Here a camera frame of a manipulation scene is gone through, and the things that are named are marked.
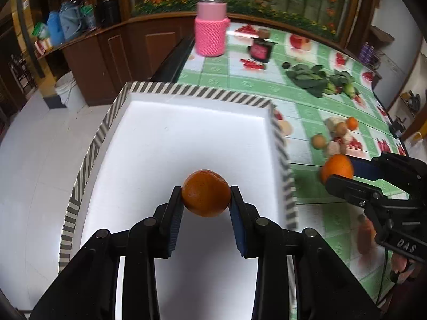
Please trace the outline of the right hand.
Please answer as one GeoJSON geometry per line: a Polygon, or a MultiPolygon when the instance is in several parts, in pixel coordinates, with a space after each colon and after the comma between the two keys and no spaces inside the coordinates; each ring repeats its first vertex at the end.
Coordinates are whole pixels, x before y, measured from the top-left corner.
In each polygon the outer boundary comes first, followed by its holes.
{"type": "Polygon", "coordinates": [[[422,264],[394,252],[391,257],[390,280],[396,284],[403,284],[407,279],[415,279],[422,267],[422,264]]]}

